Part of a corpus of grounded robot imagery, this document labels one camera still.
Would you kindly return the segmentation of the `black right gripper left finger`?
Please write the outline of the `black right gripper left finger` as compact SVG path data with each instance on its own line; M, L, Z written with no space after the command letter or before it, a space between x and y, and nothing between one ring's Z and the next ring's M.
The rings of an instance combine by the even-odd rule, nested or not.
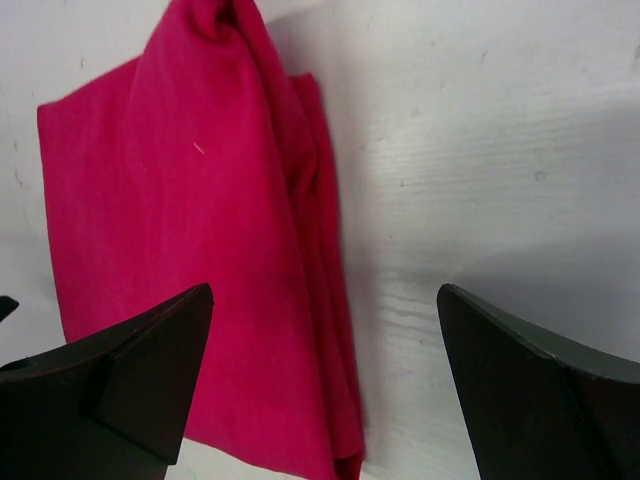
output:
M1 368L4 479L162 479L176 464L213 312L209 285Z

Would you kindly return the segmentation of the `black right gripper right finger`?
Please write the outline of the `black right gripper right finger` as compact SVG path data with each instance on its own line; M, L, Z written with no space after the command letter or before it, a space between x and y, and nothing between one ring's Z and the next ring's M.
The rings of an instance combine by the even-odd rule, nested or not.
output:
M638 478L638 363L453 284L437 308L481 478Z

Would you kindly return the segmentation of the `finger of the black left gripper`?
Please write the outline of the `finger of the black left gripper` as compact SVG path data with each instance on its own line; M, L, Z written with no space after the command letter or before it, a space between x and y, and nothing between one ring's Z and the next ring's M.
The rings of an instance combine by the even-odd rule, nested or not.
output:
M0 322L6 319L19 307L19 302L10 296L0 296Z

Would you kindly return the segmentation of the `crimson red t-shirt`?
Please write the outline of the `crimson red t-shirt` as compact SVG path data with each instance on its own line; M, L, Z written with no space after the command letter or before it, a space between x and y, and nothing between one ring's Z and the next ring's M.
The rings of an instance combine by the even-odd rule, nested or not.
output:
M364 433L332 143L251 1L173 1L143 53L37 110L65 338L200 283L215 301L189 439L356 479Z

